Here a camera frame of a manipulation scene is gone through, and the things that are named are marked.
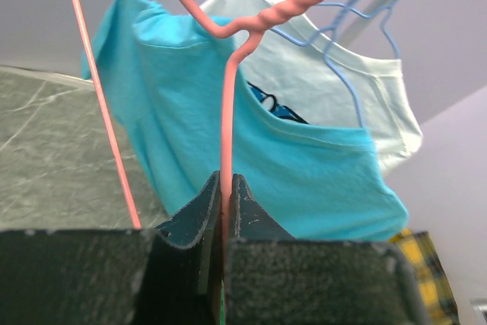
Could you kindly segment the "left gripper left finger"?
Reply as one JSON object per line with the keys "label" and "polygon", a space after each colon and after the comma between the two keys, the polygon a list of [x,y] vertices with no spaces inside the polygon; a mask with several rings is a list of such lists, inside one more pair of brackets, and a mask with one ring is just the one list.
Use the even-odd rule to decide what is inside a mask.
{"label": "left gripper left finger", "polygon": [[213,172],[200,192],[157,226],[152,248],[192,249],[200,244],[221,249],[220,173]]}

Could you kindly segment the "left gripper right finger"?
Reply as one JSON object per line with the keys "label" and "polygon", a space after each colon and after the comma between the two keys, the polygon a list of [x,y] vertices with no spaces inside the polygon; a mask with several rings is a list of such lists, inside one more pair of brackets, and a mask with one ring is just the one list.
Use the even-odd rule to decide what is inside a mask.
{"label": "left gripper right finger", "polygon": [[293,241],[287,232],[256,200],[245,177],[235,174],[230,200],[229,238]]}

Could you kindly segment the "pink wire hanger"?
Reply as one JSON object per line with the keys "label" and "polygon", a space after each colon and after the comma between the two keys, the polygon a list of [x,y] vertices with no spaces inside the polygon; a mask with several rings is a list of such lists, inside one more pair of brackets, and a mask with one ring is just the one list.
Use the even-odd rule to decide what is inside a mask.
{"label": "pink wire hanger", "polygon": [[[248,57],[260,44],[264,33],[272,27],[283,24],[293,17],[303,14],[307,9],[317,5],[323,0],[284,0],[270,8],[267,8],[255,16],[238,18],[231,23],[220,26],[207,16],[194,0],[179,0],[183,7],[193,16],[195,20],[213,37],[224,39],[233,36],[239,31],[245,30],[249,33],[247,40],[235,50],[229,57],[224,71],[224,83],[221,101],[221,150],[220,150],[220,172],[221,172],[221,223],[223,238],[229,236],[230,221],[230,198],[232,183],[232,148],[233,148],[233,121],[234,121],[234,89],[235,76],[239,64]],[[97,70],[94,54],[91,48],[91,41],[85,23],[80,0],[72,0],[75,11],[81,41],[84,46],[91,77],[96,91],[100,111],[102,113],[110,147],[115,159],[117,173],[123,188],[126,205],[132,225],[135,229],[142,227],[138,212],[135,206],[129,181],[123,165],[116,134],[113,130],[107,103],[103,94],[103,88]]]}

